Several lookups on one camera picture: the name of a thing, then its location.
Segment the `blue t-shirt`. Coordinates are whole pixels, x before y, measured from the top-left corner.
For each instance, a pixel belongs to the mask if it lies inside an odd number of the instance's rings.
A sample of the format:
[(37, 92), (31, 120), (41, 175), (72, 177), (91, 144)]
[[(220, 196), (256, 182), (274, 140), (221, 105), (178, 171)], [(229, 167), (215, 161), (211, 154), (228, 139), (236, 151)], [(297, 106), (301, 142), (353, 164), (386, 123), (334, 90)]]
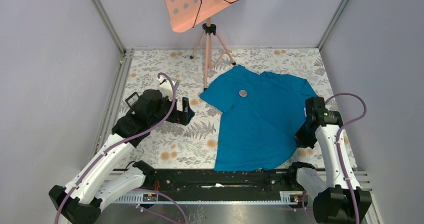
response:
[[(241, 98), (239, 90), (248, 96)], [(221, 112), (215, 171), (271, 170), (297, 150), (295, 133), (305, 120), (305, 100), (316, 92), (307, 79), (238, 65), (200, 94)]]

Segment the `round white pin badge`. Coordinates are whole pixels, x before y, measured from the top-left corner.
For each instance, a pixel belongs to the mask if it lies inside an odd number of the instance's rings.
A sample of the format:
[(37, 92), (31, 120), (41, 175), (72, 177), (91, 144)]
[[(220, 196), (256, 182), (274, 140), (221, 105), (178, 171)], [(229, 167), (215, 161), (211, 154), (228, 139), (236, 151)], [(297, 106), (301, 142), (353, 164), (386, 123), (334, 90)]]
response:
[(248, 96), (248, 92), (246, 90), (239, 90), (238, 95), (241, 98), (246, 98)]

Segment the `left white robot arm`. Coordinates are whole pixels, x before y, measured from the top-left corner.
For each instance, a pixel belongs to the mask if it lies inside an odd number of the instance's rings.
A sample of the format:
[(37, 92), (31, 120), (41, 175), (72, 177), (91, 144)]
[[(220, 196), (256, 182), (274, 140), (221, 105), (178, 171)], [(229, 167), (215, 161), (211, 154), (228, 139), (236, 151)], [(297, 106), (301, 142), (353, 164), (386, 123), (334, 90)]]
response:
[(94, 223), (100, 213), (113, 201), (132, 189), (154, 188), (158, 191), (156, 171), (144, 161), (132, 166), (108, 184), (104, 181), (125, 155), (137, 148), (143, 139), (165, 121), (188, 125), (195, 113), (187, 97), (182, 98), (182, 109), (177, 109), (174, 93), (148, 89), (136, 97), (129, 110), (112, 128), (104, 145), (86, 167), (65, 186), (54, 185), (48, 195), (57, 213), (55, 223)]

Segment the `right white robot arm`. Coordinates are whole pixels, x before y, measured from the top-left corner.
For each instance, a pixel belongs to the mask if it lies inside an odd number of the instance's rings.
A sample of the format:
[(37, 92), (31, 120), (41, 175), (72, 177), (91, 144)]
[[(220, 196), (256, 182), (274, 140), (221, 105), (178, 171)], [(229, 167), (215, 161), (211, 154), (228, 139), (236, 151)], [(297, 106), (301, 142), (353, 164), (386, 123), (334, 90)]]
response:
[(372, 203), (371, 193), (363, 190), (349, 162), (342, 137), (343, 130), (357, 119), (343, 122), (338, 111), (326, 108), (323, 97), (305, 101), (304, 124), (294, 138), (298, 147), (314, 148), (319, 144), (323, 156), (326, 179), (318, 177), (317, 170), (308, 163), (294, 162), (288, 168), (286, 181), (291, 189), (304, 189), (312, 201), (317, 223), (361, 223)]

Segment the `floral patterned table mat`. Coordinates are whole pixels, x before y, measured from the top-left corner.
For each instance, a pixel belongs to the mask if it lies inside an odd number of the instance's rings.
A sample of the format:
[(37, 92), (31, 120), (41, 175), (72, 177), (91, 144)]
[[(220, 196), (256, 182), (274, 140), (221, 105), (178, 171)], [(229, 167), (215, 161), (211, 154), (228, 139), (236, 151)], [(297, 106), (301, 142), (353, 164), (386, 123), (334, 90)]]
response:
[[(232, 49), (236, 63), (252, 72), (270, 71), (305, 78), (321, 97), (333, 91), (318, 49)], [(122, 98), (134, 92), (158, 87), (157, 74), (166, 73), (179, 81), (176, 96), (187, 97), (195, 112), (187, 126), (165, 122), (145, 138), (136, 149), (117, 164), (123, 169), (131, 161), (143, 160), (154, 168), (212, 169), (218, 148), (221, 113), (199, 96), (203, 91), (204, 76), (213, 81), (231, 68), (227, 56), (220, 50), (212, 51), (216, 65), (204, 71), (203, 49), (193, 53), (185, 50), (132, 51), (124, 66), (121, 79)]]

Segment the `pink music stand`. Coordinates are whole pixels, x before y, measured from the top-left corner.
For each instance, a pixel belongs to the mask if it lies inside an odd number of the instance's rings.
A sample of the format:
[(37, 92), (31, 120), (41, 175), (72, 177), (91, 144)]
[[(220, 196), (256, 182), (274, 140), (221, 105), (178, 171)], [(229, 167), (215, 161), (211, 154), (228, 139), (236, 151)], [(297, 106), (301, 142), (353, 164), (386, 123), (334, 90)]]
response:
[[(208, 87), (208, 71), (212, 69), (218, 61), (227, 55), (230, 63), (235, 66), (237, 63), (232, 57), (227, 45), (223, 41), (217, 26), (212, 23), (212, 16), (228, 8), (232, 4), (240, 0), (164, 0), (168, 15), (170, 18), (170, 25), (174, 32), (183, 33), (196, 25), (201, 24), (201, 35), (199, 36), (191, 55), (194, 58), (201, 40), (205, 39), (205, 62), (204, 62), (204, 78), (203, 88)], [(212, 37), (215, 36), (219, 40), (223, 51), (220, 56), (212, 60)]]

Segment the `black square frame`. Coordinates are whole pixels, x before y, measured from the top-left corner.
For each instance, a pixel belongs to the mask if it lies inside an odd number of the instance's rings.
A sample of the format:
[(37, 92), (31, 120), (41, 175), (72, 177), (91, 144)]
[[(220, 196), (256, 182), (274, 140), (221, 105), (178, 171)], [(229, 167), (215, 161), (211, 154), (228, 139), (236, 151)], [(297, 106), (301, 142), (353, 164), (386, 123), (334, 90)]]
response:
[(127, 104), (127, 106), (129, 108), (131, 108), (139, 99), (139, 94), (138, 92), (133, 92), (132, 94), (130, 94), (125, 100), (124, 102)]

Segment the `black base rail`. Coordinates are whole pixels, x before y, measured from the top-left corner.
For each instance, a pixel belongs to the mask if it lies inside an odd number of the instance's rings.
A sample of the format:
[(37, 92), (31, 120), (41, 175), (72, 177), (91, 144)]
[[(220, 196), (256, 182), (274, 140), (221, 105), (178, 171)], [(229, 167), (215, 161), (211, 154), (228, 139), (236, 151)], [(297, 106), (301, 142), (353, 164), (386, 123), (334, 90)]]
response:
[(158, 169), (140, 190), (115, 203), (134, 204), (289, 204), (300, 201), (303, 187), (288, 169), (215, 172), (210, 169)]

